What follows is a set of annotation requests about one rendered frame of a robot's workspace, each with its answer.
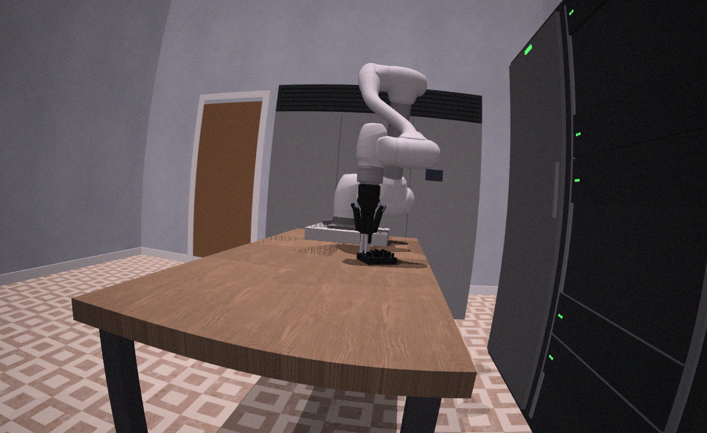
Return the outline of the black knob box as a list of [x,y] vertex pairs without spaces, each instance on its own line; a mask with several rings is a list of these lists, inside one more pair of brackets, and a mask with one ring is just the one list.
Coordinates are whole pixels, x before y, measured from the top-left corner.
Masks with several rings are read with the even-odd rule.
[[375,249],[366,251],[366,253],[357,253],[357,259],[366,264],[397,264],[397,258],[394,257],[394,253],[390,251],[381,249]]

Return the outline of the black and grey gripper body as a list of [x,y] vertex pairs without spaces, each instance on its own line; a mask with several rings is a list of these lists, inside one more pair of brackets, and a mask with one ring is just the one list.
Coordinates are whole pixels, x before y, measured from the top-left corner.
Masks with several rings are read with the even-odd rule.
[[357,203],[361,207],[361,201],[365,201],[364,211],[367,211],[367,201],[371,201],[371,212],[375,211],[380,201],[380,190],[380,185],[359,184]]

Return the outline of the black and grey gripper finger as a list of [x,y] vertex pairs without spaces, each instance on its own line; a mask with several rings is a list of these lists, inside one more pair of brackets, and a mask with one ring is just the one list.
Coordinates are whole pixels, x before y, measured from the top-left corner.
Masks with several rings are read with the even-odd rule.
[[365,232],[366,237],[365,237],[364,253],[366,253],[366,251],[370,252],[371,235],[373,233],[378,232],[381,218],[383,216],[383,212],[385,209],[386,209],[386,206],[383,206],[383,204],[381,204],[379,201],[378,207],[376,210],[376,215],[375,215],[375,211],[371,212],[371,201],[367,201],[367,228],[366,228],[366,232]]
[[355,203],[351,203],[351,208],[353,209],[353,215],[354,215],[354,220],[355,220],[355,229],[358,232],[361,232],[361,249],[360,253],[364,252],[364,245],[365,245],[365,237],[366,237],[366,228],[367,228],[367,211],[364,211],[364,206],[365,206],[365,201],[361,201],[361,211],[359,209],[359,204],[357,201]]

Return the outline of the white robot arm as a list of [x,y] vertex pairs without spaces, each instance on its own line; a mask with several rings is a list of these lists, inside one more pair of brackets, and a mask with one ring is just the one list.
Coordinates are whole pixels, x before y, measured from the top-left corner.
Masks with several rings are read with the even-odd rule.
[[[415,131],[409,122],[411,105],[427,91],[425,76],[406,67],[368,63],[361,68],[357,81],[369,109],[388,121],[388,131],[380,123],[362,127],[357,141],[357,174],[345,174],[339,181],[334,217],[322,221],[329,229],[356,231],[351,203],[357,201],[359,184],[381,186],[380,201],[386,206],[382,217],[408,214],[414,206],[414,195],[404,180],[403,169],[430,169],[438,165],[441,156],[438,145]],[[388,91],[390,106],[380,99],[380,91]]]

